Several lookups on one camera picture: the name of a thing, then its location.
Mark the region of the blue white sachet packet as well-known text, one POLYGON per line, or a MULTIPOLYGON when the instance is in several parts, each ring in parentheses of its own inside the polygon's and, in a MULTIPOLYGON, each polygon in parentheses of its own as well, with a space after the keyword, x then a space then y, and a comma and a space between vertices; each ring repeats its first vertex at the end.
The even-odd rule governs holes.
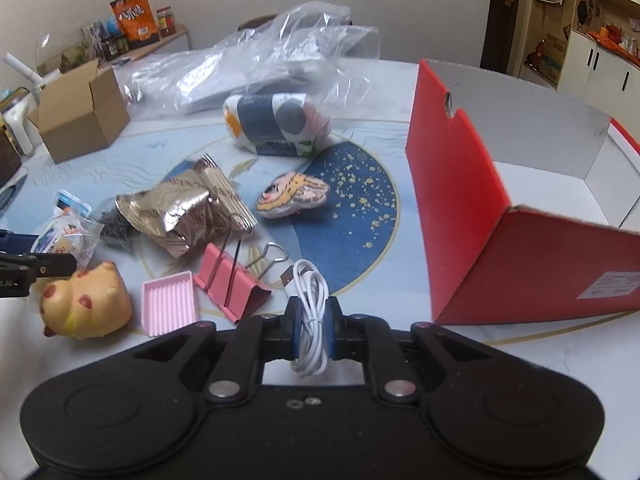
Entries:
POLYGON ((55 195, 53 216, 37 236, 31 252, 70 254, 85 269, 99 243, 104 224, 92 218, 92 208, 70 192, 55 195))

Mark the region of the pink binder clip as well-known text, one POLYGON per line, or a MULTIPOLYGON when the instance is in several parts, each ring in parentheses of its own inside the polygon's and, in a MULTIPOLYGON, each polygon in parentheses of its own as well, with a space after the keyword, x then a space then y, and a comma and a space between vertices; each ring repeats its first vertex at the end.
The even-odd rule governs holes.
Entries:
POLYGON ((206 246, 200 270, 194 278, 195 285, 234 324, 247 318, 269 299, 271 289, 262 278, 276 263, 288 260, 288 252, 283 246, 268 242, 255 259, 240 263, 243 240, 252 231, 242 214, 228 214, 222 243, 206 246))

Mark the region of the yellow squishy pig toy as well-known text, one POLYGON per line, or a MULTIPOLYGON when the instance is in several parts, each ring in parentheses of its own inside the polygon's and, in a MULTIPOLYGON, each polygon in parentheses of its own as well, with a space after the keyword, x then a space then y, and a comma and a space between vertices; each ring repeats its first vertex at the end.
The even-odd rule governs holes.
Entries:
POLYGON ((123 328, 132 317, 132 307, 116 264, 105 261, 45 284, 40 315, 46 337, 89 339, 123 328))

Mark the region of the black screws bag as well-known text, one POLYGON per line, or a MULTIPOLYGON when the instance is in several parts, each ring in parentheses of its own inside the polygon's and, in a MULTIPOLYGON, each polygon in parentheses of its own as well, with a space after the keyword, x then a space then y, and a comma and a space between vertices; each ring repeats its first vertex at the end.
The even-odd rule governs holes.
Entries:
POLYGON ((119 212, 114 197, 100 203, 93 211, 92 218, 102 224, 100 237, 106 246, 121 252, 134 253, 134 236, 137 231, 119 212))

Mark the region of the pink ridged soap tray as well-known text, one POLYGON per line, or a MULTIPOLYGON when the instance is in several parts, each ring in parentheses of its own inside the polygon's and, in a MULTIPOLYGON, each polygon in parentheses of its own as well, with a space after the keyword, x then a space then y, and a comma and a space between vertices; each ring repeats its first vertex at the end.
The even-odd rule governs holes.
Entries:
POLYGON ((183 271, 142 284, 142 327, 149 337, 169 334, 198 322, 193 274, 183 271))

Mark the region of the cartoon face sticker plush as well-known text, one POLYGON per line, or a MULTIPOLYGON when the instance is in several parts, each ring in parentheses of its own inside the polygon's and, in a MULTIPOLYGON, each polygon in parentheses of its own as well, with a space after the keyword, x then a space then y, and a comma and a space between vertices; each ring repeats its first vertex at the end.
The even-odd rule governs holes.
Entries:
POLYGON ((277 219, 323 206, 330 186, 321 179, 290 171, 272 180, 258 198, 256 209, 266 219, 277 219))

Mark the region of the silver foil snack bag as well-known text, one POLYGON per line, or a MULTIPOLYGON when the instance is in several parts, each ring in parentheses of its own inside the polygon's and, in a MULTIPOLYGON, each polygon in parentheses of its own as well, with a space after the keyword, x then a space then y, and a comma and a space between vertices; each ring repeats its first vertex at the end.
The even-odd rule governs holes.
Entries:
POLYGON ((247 234, 257 219, 220 167, 204 155, 154 188, 115 198, 139 233, 180 259, 231 232, 247 234))

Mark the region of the blue white tissue pack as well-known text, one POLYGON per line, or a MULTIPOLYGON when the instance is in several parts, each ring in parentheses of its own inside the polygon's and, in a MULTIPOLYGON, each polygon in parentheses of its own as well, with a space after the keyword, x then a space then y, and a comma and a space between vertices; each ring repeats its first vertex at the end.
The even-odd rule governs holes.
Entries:
POLYGON ((222 106, 230 138, 256 155, 312 157, 331 121, 306 93, 236 94, 222 106))

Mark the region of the white electric kettle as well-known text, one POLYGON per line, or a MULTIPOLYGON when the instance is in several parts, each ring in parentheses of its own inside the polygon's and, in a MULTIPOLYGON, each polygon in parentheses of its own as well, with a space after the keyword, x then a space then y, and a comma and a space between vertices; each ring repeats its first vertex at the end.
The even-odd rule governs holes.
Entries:
POLYGON ((4 123, 13 133, 24 156, 32 156, 42 143, 37 126, 29 119, 29 114, 36 110, 34 96, 25 87, 13 90, 1 101, 4 123))

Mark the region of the small brown cardboard box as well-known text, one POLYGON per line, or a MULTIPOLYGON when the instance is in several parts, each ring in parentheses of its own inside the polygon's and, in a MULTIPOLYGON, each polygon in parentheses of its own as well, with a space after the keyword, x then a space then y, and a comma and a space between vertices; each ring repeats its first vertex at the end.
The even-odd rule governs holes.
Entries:
POLYGON ((28 119, 57 164, 108 148, 129 124, 114 70, 96 60, 46 84, 28 119))

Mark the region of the orange snack bag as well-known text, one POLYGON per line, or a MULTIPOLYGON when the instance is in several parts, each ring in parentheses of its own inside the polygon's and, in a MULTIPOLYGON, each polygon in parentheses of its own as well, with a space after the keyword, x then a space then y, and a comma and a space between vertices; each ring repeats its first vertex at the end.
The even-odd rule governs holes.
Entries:
POLYGON ((133 49, 160 40, 149 0, 113 0, 111 9, 120 31, 133 49))

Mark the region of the clear plastic bag pile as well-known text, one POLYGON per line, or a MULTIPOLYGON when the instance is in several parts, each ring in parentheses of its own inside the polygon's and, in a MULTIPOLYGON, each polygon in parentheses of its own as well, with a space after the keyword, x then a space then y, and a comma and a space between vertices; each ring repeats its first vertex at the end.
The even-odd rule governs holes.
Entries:
POLYGON ((137 118, 219 110, 235 94, 306 93, 337 108, 358 103, 371 87, 346 62, 380 54, 377 28, 352 24, 347 6, 311 1, 213 47, 150 54, 114 73, 128 112, 137 118))

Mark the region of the wooden side shelf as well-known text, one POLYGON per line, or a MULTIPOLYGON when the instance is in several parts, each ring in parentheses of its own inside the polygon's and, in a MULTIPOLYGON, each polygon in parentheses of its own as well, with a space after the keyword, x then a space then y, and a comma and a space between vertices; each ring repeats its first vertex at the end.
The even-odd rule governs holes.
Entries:
POLYGON ((118 58, 114 58, 110 62, 102 62, 101 68, 107 68, 115 65, 122 65, 128 62, 140 60, 151 54, 171 54, 183 51, 189 51, 191 49, 191 39, 189 31, 183 24, 176 25, 176 32, 167 37, 162 37, 154 44, 148 44, 147 46, 130 50, 129 52, 119 55, 118 58))

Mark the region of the red lid jar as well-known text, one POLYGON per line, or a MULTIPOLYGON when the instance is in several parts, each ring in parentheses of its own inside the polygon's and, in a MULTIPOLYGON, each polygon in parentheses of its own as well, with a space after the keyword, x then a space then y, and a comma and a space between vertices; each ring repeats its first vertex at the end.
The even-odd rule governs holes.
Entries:
POLYGON ((176 24, 174 18, 174 12, 172 12, 171 6, 163 6, 156 10, 156 16, 158 21, 158 30, 160 36, 169 37, 175 35, 176 24))

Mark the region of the white cabinets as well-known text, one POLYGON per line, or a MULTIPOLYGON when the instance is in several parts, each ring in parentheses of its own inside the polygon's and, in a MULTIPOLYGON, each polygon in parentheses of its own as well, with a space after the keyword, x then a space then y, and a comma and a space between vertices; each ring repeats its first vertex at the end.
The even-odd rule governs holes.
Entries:
POLYGON ((515 75, 581 99, 639 136, 639 0, 525 0, 515 75))

